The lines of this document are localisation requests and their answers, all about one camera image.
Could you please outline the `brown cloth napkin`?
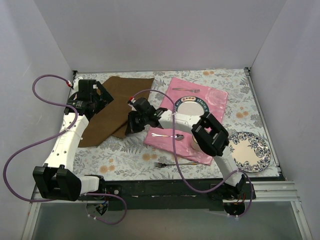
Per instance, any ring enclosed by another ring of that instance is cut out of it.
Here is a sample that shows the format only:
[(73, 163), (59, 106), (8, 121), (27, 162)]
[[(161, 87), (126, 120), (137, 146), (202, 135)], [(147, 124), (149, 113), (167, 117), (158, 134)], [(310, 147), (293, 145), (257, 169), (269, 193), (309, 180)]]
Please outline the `brown cloth napkin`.
[(153, 78), (109, 77), (102, 85), (111, 94), (113, 101), (91, 118), (78, 146), (99, 146), (112, 135), (124, 138), (128, 113), (131, 111), (127, 101), (134, 94), (151, 89), (153, 81)]

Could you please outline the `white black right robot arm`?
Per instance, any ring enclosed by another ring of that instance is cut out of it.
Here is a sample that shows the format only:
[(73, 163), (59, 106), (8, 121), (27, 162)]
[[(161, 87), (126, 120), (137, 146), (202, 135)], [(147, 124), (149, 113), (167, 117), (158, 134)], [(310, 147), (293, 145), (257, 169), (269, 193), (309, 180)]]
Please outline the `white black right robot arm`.
[(185, 184), (197, 193), (217, 192), (237, 199), (245, 192), (245, 175), (239, 170), (229, 147), (229, 133), (210, 112), (202, 115), (175, 113), (167, 108), (154, 108), (149, 101), (141, 97), (130, 98), (127, 104), (131, 107), (128, 113), (126, 134), (139, 133), (149, 125), (162, 130), (181, 131), (191, 134), (197, 141), (200, 150), (213, 157), (223, 181), (209, 190), (197, 190), (184, 177)]

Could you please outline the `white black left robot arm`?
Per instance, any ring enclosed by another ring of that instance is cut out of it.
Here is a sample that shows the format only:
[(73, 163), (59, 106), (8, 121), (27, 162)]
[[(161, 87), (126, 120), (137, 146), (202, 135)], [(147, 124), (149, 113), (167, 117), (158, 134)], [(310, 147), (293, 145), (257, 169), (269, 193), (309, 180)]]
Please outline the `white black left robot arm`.
[(44, 199), (76, 201), (85, 194), (95, 200), (106, 196), (100, 175), (77, 176), (73, 164), (82, 135), (94, 115), (113, 101), (103, 85), (94, 79), (79, 79), (76, 92), (64, 106), (61, 135), (42, 166), (33, 170), (36, 186)]

